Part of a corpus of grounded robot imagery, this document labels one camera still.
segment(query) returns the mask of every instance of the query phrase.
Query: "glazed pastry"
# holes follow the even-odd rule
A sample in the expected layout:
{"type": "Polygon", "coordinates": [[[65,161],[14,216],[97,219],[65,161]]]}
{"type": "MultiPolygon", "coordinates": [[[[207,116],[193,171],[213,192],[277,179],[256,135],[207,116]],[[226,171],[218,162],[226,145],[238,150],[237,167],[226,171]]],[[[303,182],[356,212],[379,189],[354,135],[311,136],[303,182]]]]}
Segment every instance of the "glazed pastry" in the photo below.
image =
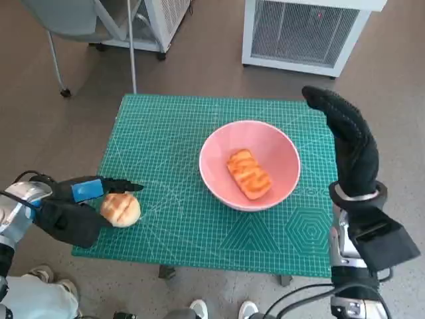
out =
{"type": "Polygon", "coordinates": [[[111,193],[105,196],[100,213],[114,227],[129,227],[140,217],[140,204],[132,194],[111,193]]]}
{"type": "Polygon", "coordinates": [[[240,190],[249,199],[258,199],[272,187],[272,181],[249,150],[237,151],[227,162],[227,168],[240,190]]]}

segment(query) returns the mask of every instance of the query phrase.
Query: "chair leg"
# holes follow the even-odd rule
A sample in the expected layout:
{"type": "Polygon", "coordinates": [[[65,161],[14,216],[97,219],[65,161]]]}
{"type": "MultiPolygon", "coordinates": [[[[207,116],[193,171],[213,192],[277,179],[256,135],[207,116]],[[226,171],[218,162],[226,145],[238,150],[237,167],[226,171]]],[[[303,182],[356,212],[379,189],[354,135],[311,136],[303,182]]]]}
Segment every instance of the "chair leg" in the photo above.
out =
{"type": "Polygon", "coordinates": [[[131,81],[133,82],[133,93],[137,94],[137,84],[135,80],[135,62],[134,62],[133,21],[131,19],[130,0],[127,0],[127,13],[128,13],[128,38],[130,42],[131,81]]]}
{"type": "Polygon", "coordinates": [[[48,37],[48,43],[50,45],[50,52],[52,53],[53,63],[54,63],[54,70],[56,71],[56,77],[59,82],[60,86],[60,95],[62,95],[64,98],[69,98],[71,96],[71,92],[67,87],[65,87],[62,76],[60,75],[59,66],[58,66],[58,59],[56,57],[56,49],[54,48],[54,43],[52,39],[52,34],[47,31],[47,37],[48,37]]]}

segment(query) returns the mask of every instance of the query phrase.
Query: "blue component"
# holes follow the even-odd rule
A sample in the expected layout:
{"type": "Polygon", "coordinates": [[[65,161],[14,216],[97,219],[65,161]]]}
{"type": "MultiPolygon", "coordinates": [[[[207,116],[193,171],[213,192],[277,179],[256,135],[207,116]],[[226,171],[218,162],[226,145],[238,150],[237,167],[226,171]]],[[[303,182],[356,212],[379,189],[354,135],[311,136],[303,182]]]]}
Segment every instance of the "blue component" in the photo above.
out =
{"type": "MultiPolygon", "coordinates": [[[[41,206],[41,200],[37,199],[36,201],[32,201],[31,204],[33,204],[35,207],[40,207],[41,206]]],[[[31,215],[29,216],[29,219],[31,221],[34,221],[35,218],[35,212],[34,210],[31,209],[31,215]]]]}
{"type": "Polygon", "coordinates": [[[77,203],[86,201],[91,198],[97,198],[104,194],[104,188],[100,179],[74,184],[71,186],[71,188],[72,195],[74,196],[74,200],[77,203]]]}

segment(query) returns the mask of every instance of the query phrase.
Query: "cable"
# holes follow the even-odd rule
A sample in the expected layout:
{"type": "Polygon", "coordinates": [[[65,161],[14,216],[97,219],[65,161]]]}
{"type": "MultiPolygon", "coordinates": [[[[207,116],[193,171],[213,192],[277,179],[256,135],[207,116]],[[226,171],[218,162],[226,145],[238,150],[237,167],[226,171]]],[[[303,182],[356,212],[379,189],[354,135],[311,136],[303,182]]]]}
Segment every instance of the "cable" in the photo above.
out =
{"type": "Polygon", "coordinates": [[[382,284],[384,282],[390,281],[394,277],[394,270],[392,267],[389,268],[389,274],[385,278],[379,279],[379,282],[382,284]]]}
{"type": "Polygon", "coordinates": [[[299,292],[299,291],[302,291],[302,290],[305,290],[305,289],[310,289],[310,288],[316,288],[316,287],[333,287],[333,284],[309,284],[309,285],[307,285],[307,286],[304,286],[304,287],[301,287],[301,288],[298,288],[298,289],[295,289],[295,290],[293,290],[293,291],[291,291],[291,292],[289,292],[289,293],[287,293],[286,295],[284,295],[283,297],[281,297],[281,298],[279,298],[273,305],[271,305],[270,307],[269,307],[269,309],[267,309],[267,311],[266,311],[266,313],[263,315],[263,319],[265,319],[265,317],[267,317],[267,315],[269,315],[269,313],[271,313],[271,311],[273,310],[273,308],[279,303],[279,302],[281,302],[283,299],[285,299],[285,298],[287,298],[287,297],[289,297],[289,296],[291,296],[291,295],[293,295],[293,294],[295,294],[295,293],[297,293],[297,292],[299,292]]]}
{"type": "Polygon", "coordinates": [[[28,171],[24,171],[24,172],[20,173],[18,175],[18,177],[15,178],[15,180],[13,181],[12,184],[17,183],[18,181],[21,180],[22,177],[24,177],[27,174],[43,175],[42,173],[39,173],[38,171],[34,171],[34,170],[30,169],[28,171]]]}
{"type": "Polygon", "coordinates": [[[29,203],[28,201],[25,201],[24,199],[21,199],[21,198],[15,196],[13,194],[10,194],[7,191],[0,191],[0,195],[6,196],[6,197],[8,197],[8,198],[10,198],[10,199],[12,199],[14,201],[17,201],[18,203],[20,203],[20,204],[22,204],[22,205],[24,205],[24,206],[26,206],[28,208],[34,209],[35,211],[38,211],[39,210],[38,207],[34,206],[33,204],[29,203]]]}
{"type": "Polygon", "coordinates": [[[278,313],[278,315],[276,316],[276,319],[281,319],[289,311],[291,311],[293,309],[296,309],[296,308],[298,308],[300,306],[303,306],[305,304],[309,304],[310,302],[314,302],[314,301],[320,300],[322,298],[326,298],[326,297],[332,296],[334,294],[337,294],[338,292],[341,292],[341,291],[344,291],[344,290],[346,290],[348,288],[353,288],[353,287],[362,287],[362,288],[365,288],[365,289],[368,289],[368,290],[372,290],[375,294],[377,294],[379,301],[381,302],[382,306],[384,307],[384,310],[385,310],[385,313],[386,313],[386,318],[387,319],[392,319],[390,310],[388,309],[388,306],[386,305],[386,303],[384,301],[384,298],[379,294],[379,292],[375,288],[370,287],[370,286],[368,286],[366,284],[361,284],[359,282],[351,282],[351,283],[348,283],[348,284],[344,284],[344,285],[342,285],[342,286],[340,286],[338,288],[334,288],[334,289],[332,289],[330,291],[323,292],[321,294],[316,294],[315,296],[312,296],[312,297],[305,298],[303,300],[294,302],[293,304],[290,304],[289,306],[287,306],[283,310],[281,310],[278,313]]]}

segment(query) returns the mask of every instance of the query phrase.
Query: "robotic arm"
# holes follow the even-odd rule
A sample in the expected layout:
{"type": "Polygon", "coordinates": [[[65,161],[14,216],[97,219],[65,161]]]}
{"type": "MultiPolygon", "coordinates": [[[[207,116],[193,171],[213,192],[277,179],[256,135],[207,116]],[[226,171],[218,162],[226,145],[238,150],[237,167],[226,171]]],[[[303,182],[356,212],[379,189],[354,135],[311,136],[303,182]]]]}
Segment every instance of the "robotic arm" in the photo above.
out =
{"type": "Polygon", "coordinates": [[[338,319],[389,319],[378,294],[378,271],[419,256],[404,227],[383,211],[386,187],[376,180],[377,144],[361,113],[329,90],[306,86],[309,107],[322,111],[335,137],[338,181],[329,186],[333,224],[329,234],[335,288],[359,283],[331,297],[338,319]]]}
{"type": "MultiPolygon", "coordinates": [[[[0,301],[7,294],[6,276],[16,244],[32,223],[54,239],[83,248],[91,247],[102,227],[112,227],[84,201],[107,193],[141,191],[142,185],[124,179],[85,176],[56,182],[36,171],[22,173],[5,191],[0,191],[0,301]],[[20,181],[28,174],[29,181],[20,181]]],[[[12,318],[0,305],[0,318],[12,318]]]]}

